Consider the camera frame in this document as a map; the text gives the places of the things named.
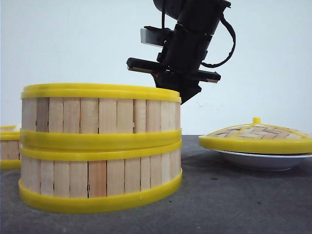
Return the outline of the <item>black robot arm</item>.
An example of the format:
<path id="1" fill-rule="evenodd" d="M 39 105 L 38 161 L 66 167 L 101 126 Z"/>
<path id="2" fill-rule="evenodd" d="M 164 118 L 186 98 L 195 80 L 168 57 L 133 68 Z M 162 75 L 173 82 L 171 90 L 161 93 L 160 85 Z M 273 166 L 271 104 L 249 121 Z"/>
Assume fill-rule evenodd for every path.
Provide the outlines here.
<path id="1" fill-rule="evenodd" d="M 157 88 L 179 92 L 181 102 L 185 103 L 201 92 L 199 82 L 217 83 L 221 78 L 220 74 L 201 71 L 199 67 L 219 67 L 234 53 L 231 49 L 229 55 L 216 64 L 204 62 L 219 23 L 226 27 L 233 41 L 236 40 L 234 29 L 223 14 L 231 3 L 226 0 L 155 0 L 154 5 L 163 17 L 170 16 L 177 23 L 173 30 L 165 26 L 144 26 L 140 31 L 141 43 L 160 46 L 162 51 L 156 61 L 128 58 L 127 68 L 151 74 Z"/>

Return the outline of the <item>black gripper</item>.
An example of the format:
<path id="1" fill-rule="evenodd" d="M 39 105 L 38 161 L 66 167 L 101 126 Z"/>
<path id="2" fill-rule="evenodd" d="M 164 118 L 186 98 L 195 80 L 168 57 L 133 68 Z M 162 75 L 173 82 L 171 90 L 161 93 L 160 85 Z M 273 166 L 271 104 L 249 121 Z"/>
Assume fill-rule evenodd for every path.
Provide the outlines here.
<path id="1" fill-rule="evenodd" d="M 199 70 L 211 39 L 210 34 L 191 32 L 177 24 L 171 39 L 158 56 L 159 62 L 128 58 L 127 69 L 154 74 L 157 88 L 179 92 L 181 103 L 185 103 L 201 92 L 200 81 L 218 83 L 221 79 L 217 72 Z"/>

